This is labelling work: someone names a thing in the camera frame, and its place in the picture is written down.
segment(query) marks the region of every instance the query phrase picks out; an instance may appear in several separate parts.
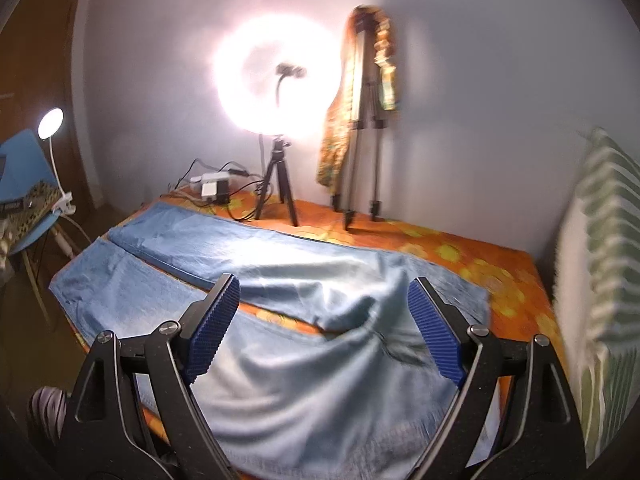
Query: silver bolt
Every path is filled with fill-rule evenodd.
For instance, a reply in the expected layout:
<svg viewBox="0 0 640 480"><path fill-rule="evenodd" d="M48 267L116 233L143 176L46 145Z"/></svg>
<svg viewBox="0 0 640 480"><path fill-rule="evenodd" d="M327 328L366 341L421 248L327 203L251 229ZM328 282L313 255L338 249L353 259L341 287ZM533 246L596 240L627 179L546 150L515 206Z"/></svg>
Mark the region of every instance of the silver bolt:
<svg viewBox="0 0 640 480"><path fill-rule="evenodd" d="M96 337L98 343L105 344L113 338L113 332L111 330L104 330L100 332Z"/></svg>
<svg viewBox="0 0 640 480"><path fill-rule="evenodd" d="M164 335L171 335L178 330L178 324L175 321L165 321L160 325L160 333Z"/></svg>
<svg viewBox="0 0 640 480"><path fill-rule="evenodd" d="M484 325L471 325L469 331L477 337L485 337L489 335L489 329Z"/></svg>
<svg viewBox="0 0 640 480"><path fill-rule="evenodd" d="M533 338L533 341L538 343L540 346L549 346L549 343L551 343L551 341L549 341L549 338L544 334L536 334Z"/></svg>

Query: floor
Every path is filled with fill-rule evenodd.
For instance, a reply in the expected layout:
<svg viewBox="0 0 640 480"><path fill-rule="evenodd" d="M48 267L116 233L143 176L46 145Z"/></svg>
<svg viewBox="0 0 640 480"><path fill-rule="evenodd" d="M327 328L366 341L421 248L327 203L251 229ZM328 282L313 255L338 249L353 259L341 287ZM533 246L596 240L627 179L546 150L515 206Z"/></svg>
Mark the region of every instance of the floor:
<svg viewBox="0 0 640 480"><path fill-rule="evenodd" d="M82 227L94 239L124 217L110 206L102 206ZM87 241L73 225L62 220L58 223L79 247L86 247ZM41 254L38 282L53 330L46 325L20 258L14 258L15 275L0 290L0 395L23 428L24 409L33 391L44 385L71 390L84 360L82 347L47 290L49 280L68 258L50 235L30 249L36 268Z"/></svg>

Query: blue ribbed pad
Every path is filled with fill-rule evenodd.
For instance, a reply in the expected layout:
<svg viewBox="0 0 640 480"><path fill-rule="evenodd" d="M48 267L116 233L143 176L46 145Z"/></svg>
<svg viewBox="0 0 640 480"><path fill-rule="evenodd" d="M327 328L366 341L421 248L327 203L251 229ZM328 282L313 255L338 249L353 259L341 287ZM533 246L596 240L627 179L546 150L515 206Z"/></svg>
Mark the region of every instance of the blue ribbed pad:
<svg viewBox="0 0 640 480"><path fill-rule="evenodd" d="M236 314L240 301L240 282L234 276L216 303L202 317L202 322L191 337L189 360L182 370L187 384L209 370L213 356L225 336L229 323Z"/></svg>
<svg viewBox="0 0 640 480"><path fill-rule="evenodd" d="M442 319L418 280L413 280L409 284L406 299L409 312L414 317L418 330L438 365L438 370L461 388L465 382L466 372L461 364L460 342Z"/></svg>

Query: glowing white light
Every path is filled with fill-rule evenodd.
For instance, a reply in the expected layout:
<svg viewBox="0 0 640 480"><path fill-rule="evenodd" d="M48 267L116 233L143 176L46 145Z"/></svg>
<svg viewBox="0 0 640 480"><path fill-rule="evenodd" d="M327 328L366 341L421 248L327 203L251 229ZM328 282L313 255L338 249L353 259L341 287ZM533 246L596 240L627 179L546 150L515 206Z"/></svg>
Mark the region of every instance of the glowing white light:
<svg viewBox="0 0 640 480"><path fill-rule="evenodd" d="M275 104L281 62L306 68L287 77ZM300 138L322 127L340 85L338 41L321 25L293 14L267 14L244 23L222 40L214 60L220 102L246 130Z"/></svg>
<svg viewBox="0 0 640 480"><path fill-rule="evenodd" d="M40 121L38 126L38 136L41 139L49 139L62 124L63 113L60 108L49 110Z"/></svg>

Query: pant leg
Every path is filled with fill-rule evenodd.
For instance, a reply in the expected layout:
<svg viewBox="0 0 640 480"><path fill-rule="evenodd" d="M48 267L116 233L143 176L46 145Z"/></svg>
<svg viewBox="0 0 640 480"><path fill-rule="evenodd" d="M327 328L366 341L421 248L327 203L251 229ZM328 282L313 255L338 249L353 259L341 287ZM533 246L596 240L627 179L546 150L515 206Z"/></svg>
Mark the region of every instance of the pant leg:
<svg viewBox="0 0 640 480"><path fill-rule="evenodd" d="M35 391L27 405L29 440L52 466L55 466L67 401L66 393L60 388L43 386Z"/></svg>

